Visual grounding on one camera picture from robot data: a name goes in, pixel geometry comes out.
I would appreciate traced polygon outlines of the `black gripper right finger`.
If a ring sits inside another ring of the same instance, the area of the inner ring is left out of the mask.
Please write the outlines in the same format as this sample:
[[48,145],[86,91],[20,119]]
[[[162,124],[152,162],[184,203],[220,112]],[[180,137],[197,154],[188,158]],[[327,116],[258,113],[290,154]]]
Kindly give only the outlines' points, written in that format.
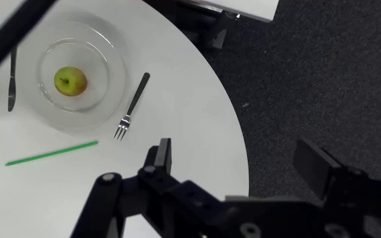
[[307,139],[297,141],[293,164],[319,198],[327,195],[334,170],[342,166],[332,154]]

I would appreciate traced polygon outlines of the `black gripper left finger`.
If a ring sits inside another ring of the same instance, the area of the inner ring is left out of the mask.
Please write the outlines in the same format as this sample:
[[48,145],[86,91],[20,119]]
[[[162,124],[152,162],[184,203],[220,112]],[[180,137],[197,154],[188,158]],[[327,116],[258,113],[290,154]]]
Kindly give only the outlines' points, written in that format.
[[142,181],[168,182],[172,166],[172,141],[170,137],[160,140],[150,148],[143,168],[138,176]]

